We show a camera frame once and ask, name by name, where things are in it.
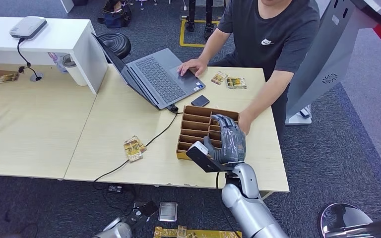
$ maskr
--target laptop screen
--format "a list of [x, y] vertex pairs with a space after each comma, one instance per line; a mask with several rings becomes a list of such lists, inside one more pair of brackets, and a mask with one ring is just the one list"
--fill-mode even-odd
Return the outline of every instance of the laptop screen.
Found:
[[129, 71], [128, 66], [119, 59], [115, 53], [113, 53], [112, 50], [110, 50], [109, 47], [107, 47], [94, 33], [92, 33], [96, 41], [100, 44], [100, 46], [103, 48], [104, 54], [107, 56], [107, 58], [110, 60], [110, 62], [115, 67], [116, 71], [119, 73], [119, 75], [124, 79], [125, 83], [131, 87], [135, 92], [137, 92], [139, 95], [141, 95], [143, 98], [145, 98], [149, 103], [151, 103], [153, 106], [157, 108], [157, 106], [151, 102], [143, 92], [143, 90], [140, 88], [140, 86], [135, 82], [135, 79], [133, 78], [132, 73]]

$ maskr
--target ventilation grille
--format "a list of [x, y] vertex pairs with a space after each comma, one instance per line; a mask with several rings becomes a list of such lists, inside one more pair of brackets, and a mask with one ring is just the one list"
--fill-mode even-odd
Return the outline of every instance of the ventilation grille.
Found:
[[336, 81], [338, 79], [338, 74], [332, 73], [325, 76], [325, 78], [322, 79], [322, 83], [328, 84]]

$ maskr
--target man's arm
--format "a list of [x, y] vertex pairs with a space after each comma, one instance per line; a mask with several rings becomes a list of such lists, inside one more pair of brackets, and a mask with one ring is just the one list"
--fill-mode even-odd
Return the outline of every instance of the man's arm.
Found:
[[202, 54], [199, 59], [208, 63], [223, 47], [227, 39], [230, 37], [230, 33], [225, 33], [216, 28], [212, 35], [208, 38]]
[[241, 118], [244, 121], [239, 122], [239, 127], [243, 132], [248, 134], [252, 121], [281, 96], [293, 75], [294, 73], [278, 70], [272, 73], [249, 106], [241, 112]]
[[292, 32], [286, 40], [271, 77], [241, 112], [239, 127], [244, 133], [248, 134], [252, 121], [281, 96], [305, 58], [319, 27], [318, 12], [310, 14], [310, 21]]
[[206, 45], [199, 58], [191, 59], [179, 66], [178, 72], [180, 75], [183, 76], [186, 73], [186, 70], [189, 68], [196, 68], [197, 71], [195, 76], [200, 76], [205, 71], [210, 59], [212, 59], [214, 55], [220, 51], [230, 35], [230, 33], [222, 32], [216, 28], [212, 35], [208, 38], [208, 41], [206, 42]]

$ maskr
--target laptop keyboard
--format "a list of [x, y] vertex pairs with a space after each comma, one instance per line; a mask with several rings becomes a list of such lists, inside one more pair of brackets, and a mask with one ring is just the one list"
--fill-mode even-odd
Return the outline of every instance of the laptop keyboard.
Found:
[[170, 79], [167, 72], [153, 57], [138, 61], [135, 64], [166, 103], [185, 95], [183, 89]]

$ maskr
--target router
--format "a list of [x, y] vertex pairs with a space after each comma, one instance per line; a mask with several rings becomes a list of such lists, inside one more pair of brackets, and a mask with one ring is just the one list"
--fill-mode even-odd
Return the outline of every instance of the router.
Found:
[[9, 34], [14, 38], [24, 38], [25, 40], [33, 38], [46, 25], [47, 21], [40, 16], [27, 16], [18, 22]]

